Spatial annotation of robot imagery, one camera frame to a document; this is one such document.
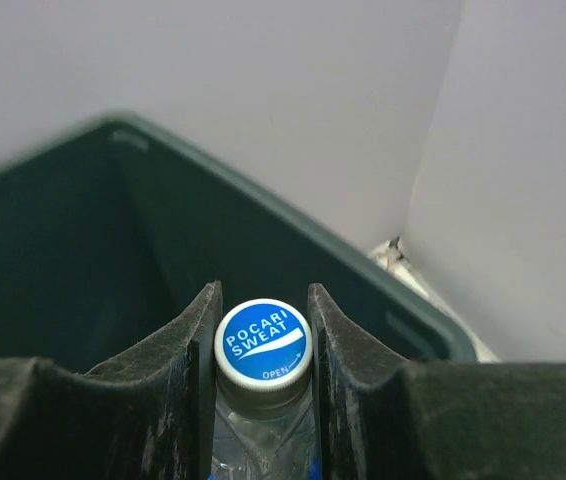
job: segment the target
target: dark green crate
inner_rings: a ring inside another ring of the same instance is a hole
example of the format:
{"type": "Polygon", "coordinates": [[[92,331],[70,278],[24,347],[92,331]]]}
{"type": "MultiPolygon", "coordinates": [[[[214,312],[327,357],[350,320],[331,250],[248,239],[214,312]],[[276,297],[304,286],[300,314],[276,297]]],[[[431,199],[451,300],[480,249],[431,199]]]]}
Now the dark green crate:
{"type": "Polygon", "coordinates": [[[132,115],[93,123],[0,174],[0,357],[85,371],[216,279],[226,308],[271,297],[301,311],[320,282],[407,357],[475,359],[455,323],[359,252],[132,115]]]}

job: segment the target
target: blue bottle cap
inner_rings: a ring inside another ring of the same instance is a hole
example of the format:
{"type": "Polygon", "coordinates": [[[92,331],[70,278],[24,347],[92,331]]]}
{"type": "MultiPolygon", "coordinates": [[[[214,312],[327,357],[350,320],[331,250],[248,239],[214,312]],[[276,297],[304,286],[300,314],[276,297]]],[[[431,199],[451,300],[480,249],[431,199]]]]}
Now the blue bottle cap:
{"type": "MultiPolygon", "coordinates": [[[[271,299],[250,300],[221,320],[214,355],[222,382],[235,394],[278,392],[270,400],[281,404],[307,385],[312,333],[303,315],[291,305],[271,299]]],[[[258,402],[259,398],[247,395],[242,401],[258,402]]]]}

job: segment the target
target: white wall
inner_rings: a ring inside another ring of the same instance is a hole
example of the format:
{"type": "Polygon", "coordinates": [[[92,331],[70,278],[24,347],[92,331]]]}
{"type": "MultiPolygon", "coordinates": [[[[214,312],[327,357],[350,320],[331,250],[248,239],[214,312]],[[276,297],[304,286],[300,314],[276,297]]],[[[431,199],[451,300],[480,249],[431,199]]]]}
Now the white wall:
{"type": "Polygon", "coordinates": [[[360,248],[401,230],[461,0],[0,1],[0,161],[110,108],[360,248]]]}
{"type": "Polygon", "coordinates": [[[566,2],[467,2],[405,247],[506,359],[566,359],[566,2]]]}

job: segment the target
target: plastic bottle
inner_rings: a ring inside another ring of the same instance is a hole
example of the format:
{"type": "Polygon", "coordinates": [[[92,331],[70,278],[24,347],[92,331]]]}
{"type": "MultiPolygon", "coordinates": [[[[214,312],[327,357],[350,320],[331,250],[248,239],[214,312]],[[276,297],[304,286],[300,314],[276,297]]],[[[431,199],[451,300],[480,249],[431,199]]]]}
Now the plastic bottle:
{"type": "Polygon", "coordinates": [[[214,479],[307,479],[316,465],[312,334],[303,315],[278,300],[242,303],[221,321],[214,355],[214,479]]]}

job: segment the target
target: blue label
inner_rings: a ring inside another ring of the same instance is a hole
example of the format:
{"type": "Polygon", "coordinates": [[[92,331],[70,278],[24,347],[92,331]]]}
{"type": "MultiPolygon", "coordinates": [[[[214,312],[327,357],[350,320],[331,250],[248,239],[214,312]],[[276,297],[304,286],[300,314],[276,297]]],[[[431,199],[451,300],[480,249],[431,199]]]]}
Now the blue label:
{"type": "Polygon", "coordinates": [[[244,308],[227,324],[223,352],[230,365],[256,380],[284,377],[298,367],[307,338],[289,310],[261,303],[244,308]]]}

